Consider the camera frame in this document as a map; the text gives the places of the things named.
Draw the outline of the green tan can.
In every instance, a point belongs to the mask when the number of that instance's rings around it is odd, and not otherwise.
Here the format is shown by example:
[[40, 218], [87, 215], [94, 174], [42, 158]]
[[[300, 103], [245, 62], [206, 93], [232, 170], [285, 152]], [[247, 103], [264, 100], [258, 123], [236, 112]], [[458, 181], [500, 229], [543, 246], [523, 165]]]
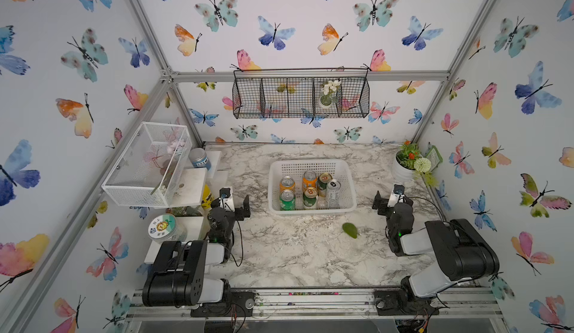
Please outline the green tan can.
[[327, 195], [327, 185], [333, 179], [332, 175], [328, 172], [321, 173], [317, 180], [317, 190], [320, 197]]

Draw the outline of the orange soda can back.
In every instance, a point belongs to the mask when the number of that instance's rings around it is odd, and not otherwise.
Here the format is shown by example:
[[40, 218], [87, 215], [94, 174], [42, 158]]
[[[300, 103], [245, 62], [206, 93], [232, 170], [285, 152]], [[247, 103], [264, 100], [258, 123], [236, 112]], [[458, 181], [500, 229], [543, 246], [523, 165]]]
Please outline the orange soda can back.
[[312, 170], [307, 170], [302, 176], [302, 191], [307, 190], [309, 187], [317, 188], [318, 175]]

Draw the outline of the green gold beer can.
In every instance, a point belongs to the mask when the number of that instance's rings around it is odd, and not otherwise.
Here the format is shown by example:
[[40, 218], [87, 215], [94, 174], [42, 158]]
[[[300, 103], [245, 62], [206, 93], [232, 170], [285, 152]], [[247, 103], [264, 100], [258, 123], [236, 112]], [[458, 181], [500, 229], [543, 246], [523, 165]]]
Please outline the green gold beer can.
[[315, 210], [318, 204], [318, 191], [313, 186], [308, 186], [303, 190], [303, 209]]

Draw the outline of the orange soda can front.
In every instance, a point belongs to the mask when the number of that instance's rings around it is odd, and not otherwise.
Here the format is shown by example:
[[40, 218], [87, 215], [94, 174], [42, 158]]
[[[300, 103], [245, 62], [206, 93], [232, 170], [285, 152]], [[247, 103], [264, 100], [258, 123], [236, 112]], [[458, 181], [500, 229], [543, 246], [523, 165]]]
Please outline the orange soda can front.
[[283, 193], [286, 190], [290, 190], [292, 192], [295, 191], [296, 183], [295, 180], [290, 176], [284, 176], [280, 180], [280, 193]]

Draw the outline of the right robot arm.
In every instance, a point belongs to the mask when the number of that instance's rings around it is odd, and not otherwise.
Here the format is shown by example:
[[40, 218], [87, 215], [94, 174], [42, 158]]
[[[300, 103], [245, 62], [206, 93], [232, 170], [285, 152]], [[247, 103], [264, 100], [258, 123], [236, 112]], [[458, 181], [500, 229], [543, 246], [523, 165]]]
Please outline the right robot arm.
[[392, 253], [435, 256], [432, 265], [402, 280], [409, 300], [430, 299], [460, 283], [499, 272], [497, 254], [466, 219], [427, 221], [415, 231], [413, 200], [402, 185], [389, 198], [377, 193], [372, 208], [386, 218], [385, 235]]

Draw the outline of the green soda can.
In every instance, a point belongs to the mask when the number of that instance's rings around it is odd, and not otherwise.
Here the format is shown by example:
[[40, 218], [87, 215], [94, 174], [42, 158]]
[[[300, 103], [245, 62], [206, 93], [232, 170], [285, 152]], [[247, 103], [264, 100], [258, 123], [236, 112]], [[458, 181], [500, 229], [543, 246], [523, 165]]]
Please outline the green soda can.
[[292, 211], [296, 209], [296, 196], [292, 190], [284, 190], [280, 193], [280, 209]]

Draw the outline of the orange soda can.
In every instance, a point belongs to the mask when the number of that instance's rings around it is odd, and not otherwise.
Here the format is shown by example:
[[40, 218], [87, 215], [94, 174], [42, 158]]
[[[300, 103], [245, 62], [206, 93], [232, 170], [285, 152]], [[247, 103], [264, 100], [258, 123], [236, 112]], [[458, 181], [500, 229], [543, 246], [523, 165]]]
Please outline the orange soda can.
[[302, 176], [302, 191], [307, 190], [309, 187], [317, 188], [318, 175], [312, 170], [307, 170]]
[[296, 183], [295, 180], [290, 176], [284, 176], [280, 180], [280, 193], [283, 193], [286, 190], [290, 190], [292, 192], [295, 191]]

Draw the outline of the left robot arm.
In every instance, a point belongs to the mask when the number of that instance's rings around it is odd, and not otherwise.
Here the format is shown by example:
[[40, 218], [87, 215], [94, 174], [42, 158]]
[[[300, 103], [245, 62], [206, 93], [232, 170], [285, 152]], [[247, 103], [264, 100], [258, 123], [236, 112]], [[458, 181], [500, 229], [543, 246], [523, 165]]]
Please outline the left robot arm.
[[220, 205], [210, 211], [211, 228], [203, 240], [189, 240], [185, 226], [171, 214], [157, 216], [149, 224], [148, 236], [160, 247], [142, 289], [144, 306], [230, 308], [236, 304], [227, 280], [206, 276], [206, 267], [224, 263], [232, 256], [233, 227], [251, 216], [248, 196], [235, 210], [229, 201], [221, 198]]

